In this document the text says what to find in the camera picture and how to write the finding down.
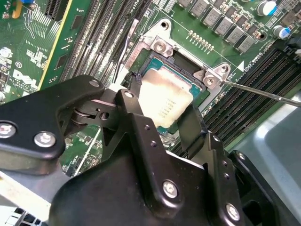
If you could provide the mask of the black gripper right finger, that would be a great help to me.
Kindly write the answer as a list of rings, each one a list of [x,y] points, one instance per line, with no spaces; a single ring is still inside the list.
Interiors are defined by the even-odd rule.
[[[204,167],[207,215],[215,226],[280,225],[275,192],[247,157],[226,153],[198,108],[190,104],[177,125],[187,159]]]

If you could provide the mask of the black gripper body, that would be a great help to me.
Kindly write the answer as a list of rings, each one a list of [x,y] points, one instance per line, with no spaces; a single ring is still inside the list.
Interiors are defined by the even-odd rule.
[[[225,215],[213,210],[206,173],[197,164],[167,153],[184,194],[184,205],[171,218],[160,218],[144,201],[130,153],[70,179],[55,195],[52,226],[223,226]]]

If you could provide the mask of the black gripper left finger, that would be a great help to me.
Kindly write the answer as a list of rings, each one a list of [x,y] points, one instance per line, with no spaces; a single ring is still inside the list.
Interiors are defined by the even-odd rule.
[[[58,167],[65,137],[88,124],[101,127],[103,162],[130,153],[152,212],[178,212],[183,195],[178,177],[152,119],[142,113],[137,96],[126,89],[111,95],[91,76],[81,75],[11,101],[0,108],[0,167],[47,175]]]

